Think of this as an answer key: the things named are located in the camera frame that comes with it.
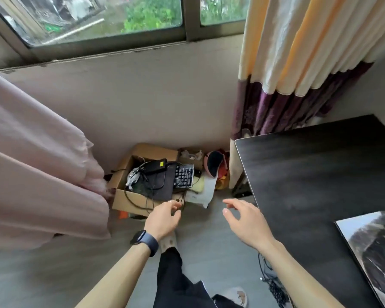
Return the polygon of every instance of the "dark wooden desk surface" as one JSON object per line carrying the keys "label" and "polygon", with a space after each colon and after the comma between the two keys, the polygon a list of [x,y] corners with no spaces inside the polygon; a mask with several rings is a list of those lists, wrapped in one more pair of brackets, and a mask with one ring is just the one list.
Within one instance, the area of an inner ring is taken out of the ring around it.
{"label": "dark wooden desk surface", "polygon": [[236,140],[258,207],[347,308],[381,307],[334,222],[385,210],[385,127],[373,116]]}

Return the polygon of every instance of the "gray floor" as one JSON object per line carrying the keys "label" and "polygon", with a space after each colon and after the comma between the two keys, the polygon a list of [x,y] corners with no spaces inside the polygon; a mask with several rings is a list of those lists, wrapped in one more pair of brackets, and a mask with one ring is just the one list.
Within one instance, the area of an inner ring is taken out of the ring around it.
{"label": "gray floor", "polygon": [[[224,197],[230,197],[228,191],[216,192],[208,209],[186,206],[176,231],[184,273],[193,282],[203,280],[210,295],[239,285],[250,307],[276,308],[259,279],[257,253],[236,238],[222,216]],[[124,255],[142,227],[141,222],[121,220],[113,224],[110,240],[63,236],[36,250],[0,252],[0,308],[73,308]],[[127,307],[152,307],[159,259],[157,254],[147,262]]]}

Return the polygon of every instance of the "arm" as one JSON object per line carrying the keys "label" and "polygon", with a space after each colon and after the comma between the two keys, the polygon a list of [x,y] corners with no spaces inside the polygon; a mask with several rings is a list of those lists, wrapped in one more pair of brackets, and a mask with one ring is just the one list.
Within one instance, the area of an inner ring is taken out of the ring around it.
{"label": "arm", "polygon": [[237,220],[230,210],[223,209],[222,213],[231,230],[241,241],[255,248],[270,262],[298,308],[344,308],[298,264],[282,243],[275,240],[267,221],[256,206],[237,199],[225,199],[224,203],[229,209],[237,209],[241,215]]}
{"label": "arm", "polygon": [[[181,204],[172,200],[154,208],[144,229],[157,241],[173,231],[181,218],[181,211],[171,216],[172,209]],[[138,278],[150,256],[149,247],[133,245],[110,271],[77,304],[76,308],[123,308],[127,305]]]}

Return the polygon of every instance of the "curtain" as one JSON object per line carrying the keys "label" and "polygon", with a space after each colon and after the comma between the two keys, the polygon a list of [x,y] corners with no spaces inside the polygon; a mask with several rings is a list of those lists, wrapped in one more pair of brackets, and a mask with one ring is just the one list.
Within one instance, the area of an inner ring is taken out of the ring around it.
{"label": "curtain", "polygon": [[104,172],[82,131],[0,77],[0,250],[109,238]]}
{"label": "curtain", "polygon": [[385,54],[385,0],[250,0],[230,142],[325,115]]}

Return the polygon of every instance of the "wristwatch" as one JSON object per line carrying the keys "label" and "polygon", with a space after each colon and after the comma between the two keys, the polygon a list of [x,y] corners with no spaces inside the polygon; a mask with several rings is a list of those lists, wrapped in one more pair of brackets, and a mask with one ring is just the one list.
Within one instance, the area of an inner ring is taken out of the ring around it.
{"label": "wristwatch", "polygon": [[150,257],[153,257],[158,251],[157,240],[145,230],[138,231],[130,241],[131,245],[136,245],[140,243],[145,243],[148,245],[151,250]]}

